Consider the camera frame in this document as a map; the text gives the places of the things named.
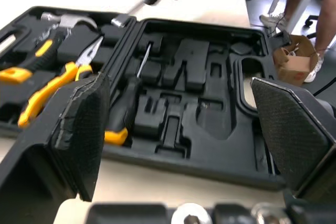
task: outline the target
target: hammer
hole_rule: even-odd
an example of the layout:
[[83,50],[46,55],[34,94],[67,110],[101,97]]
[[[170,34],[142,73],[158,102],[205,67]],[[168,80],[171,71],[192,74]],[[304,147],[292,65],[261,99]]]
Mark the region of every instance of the hammer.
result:
[[57,16],[44,12],[41,19],[55,21],[59,24],[54,25],[47,33],[43,34],[44,42],[28,54],[25,61],[16,67],[0,71],[0,81],[19,84],[30,78],[36,70],[51,68],[55,64],[58,47],[78,23],[85,23],[93,29],[97,29],[97,24],[93,19],[80,15],[63,14]]

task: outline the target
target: hammer head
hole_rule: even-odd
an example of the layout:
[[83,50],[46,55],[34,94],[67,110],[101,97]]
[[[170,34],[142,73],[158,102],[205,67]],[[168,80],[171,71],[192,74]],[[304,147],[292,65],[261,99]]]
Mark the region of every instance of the hammer head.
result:
[[59,22],[60,27],[73,28],[77,23],[84,22],[91,25],[94,29],[97,29],[96,22],[92,18],[74,14],[63,14],[61,16],[54,15],[52,13],[44,12],[41,15],[41,19],[49,21]]

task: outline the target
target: screwdriver handle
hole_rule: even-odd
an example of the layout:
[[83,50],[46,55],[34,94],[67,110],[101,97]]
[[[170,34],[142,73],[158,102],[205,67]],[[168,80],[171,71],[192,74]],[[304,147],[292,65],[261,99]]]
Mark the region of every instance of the screwdriver handle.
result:
[[47,70],[55,64],[57,49],[65,38],[62,30],[50,32],[49,37],[37,49],[28,54],[27,59],[17,67],[0,71],[0,81],[18,84],[30,78],[36,70]]
[[132,129],[138,109],[138,95],[141,84],[140,78],[132,77],[121,97],[113,105],[105,130],[105,142],[115,145],[122,145],[125,142]]

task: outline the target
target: metal nut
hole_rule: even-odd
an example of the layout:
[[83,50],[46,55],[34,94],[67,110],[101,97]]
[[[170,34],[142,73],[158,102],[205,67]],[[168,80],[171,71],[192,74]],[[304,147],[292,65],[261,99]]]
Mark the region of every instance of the metal nut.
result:
[[251,215],[256,218],[258,224],[291,224],[287,214],[279,207],[269,203],[258,203]]
[[171,224],[212,224],[212,219],[200,205],[186,203],[175,210]]

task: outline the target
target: office chair wheel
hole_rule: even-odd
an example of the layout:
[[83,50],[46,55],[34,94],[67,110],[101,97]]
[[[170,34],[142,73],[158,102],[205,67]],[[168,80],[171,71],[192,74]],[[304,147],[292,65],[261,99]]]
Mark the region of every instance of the office chair wheel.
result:
[[307,19],[306,22],[304,23],[306,27],[310,27],[313,24],[313,21]]

